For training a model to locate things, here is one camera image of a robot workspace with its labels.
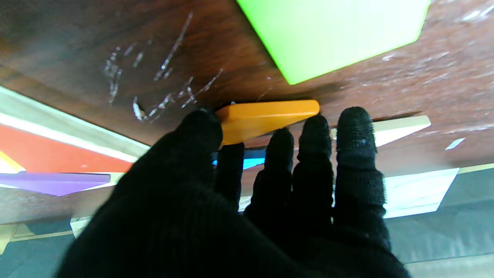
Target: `yellow block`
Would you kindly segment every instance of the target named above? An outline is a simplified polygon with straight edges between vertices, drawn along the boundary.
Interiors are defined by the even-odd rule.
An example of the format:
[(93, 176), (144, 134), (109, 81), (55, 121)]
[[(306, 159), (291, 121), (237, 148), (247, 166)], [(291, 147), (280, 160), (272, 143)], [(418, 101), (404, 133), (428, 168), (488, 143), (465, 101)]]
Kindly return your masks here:
[(223, 129), (223, 145), (244, 142), (317, 113), (319, 104), (315, 100), (239, 103), (216, 112)]
[(13, 161), (10, 157), (0, 151), (0, 173), (5, 174), (17, 174), (20, 171), (25, 171), (17, 162)]

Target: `purple block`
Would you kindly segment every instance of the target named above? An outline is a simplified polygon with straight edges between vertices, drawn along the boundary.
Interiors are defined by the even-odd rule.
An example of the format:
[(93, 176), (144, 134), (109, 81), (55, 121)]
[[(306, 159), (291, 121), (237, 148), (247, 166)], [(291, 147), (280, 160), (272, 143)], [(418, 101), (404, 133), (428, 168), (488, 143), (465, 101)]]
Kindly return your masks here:
[(0, 174), (0, 184), (63, 196), (110, 182), (108, 174), (29, 173)]

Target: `green block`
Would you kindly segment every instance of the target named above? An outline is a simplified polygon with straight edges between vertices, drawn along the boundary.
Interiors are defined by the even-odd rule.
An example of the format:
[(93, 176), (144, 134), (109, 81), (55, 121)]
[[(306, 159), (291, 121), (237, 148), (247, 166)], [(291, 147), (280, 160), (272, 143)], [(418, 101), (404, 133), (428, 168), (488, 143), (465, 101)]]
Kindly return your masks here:
[(431, 0), (237, 0), (289, 84), (418, 39)]

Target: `orange block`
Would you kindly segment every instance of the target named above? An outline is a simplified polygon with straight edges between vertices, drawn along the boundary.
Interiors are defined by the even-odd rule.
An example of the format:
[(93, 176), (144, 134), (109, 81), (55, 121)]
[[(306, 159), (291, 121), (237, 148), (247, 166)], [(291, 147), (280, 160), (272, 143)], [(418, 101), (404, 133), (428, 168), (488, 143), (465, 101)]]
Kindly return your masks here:
[(0, 125), (0, 151), (28, 172), (126, 172), (132, 163)]
[(319, 113), (315, 100), (239, 103), (216, 112), (223, 129), (223, 145), (244, 142)]

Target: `table surface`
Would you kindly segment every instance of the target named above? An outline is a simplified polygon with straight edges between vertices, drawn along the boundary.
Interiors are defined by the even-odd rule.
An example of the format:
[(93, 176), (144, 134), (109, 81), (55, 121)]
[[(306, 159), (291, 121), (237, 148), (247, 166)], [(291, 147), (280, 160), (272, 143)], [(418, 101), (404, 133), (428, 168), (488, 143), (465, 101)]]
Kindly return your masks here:
[[(487, 13), (462, 21), (488, 9), (486, 0), (433, 1), (417, 42), (295, 86), (282, 77), (233, 0), (7, 0), (0, 6), (5, 19), (0, 86), (146, 144), (173, 130), (196, 105), (312, 98), (332, 126), (349, 106), (363, 106), (374, 119), (430, 118), (429, 128), (379, 148), (377, 164), (388, 176), (494, 160), (494, 17)], [(122, 71), (110, 105), (110, 84), (116, 80), (105, 67), (115, 51), (111, 65)], [(167, 78), (154, 81), (167, 58), (162, 72)], [(136, 96), (150, 112), (169, 93), (187, 87), (191, 77), (196, 105), (182, 108), (183, 98), (167, 104), (155, 121), (135, 117)], [(296, 138), (301, 127), (290, 126)], [(445, 151), (460, 138), (466, 140)], [(262, 147), (268, 141), (262, 136), (246, 145)], [(251, 192), (261, 167), (245, 171), (244, 194)], [(91, 210), (107, 193), (99, 189), (100, 197), (87, 191), (55, 200), (0, 190), (0, 207), (19, 208), (1, 213), (0, 223), (68, 215), (76, 211), (75, 203)], [(45, 201), (21, 209), (33, 198)]]

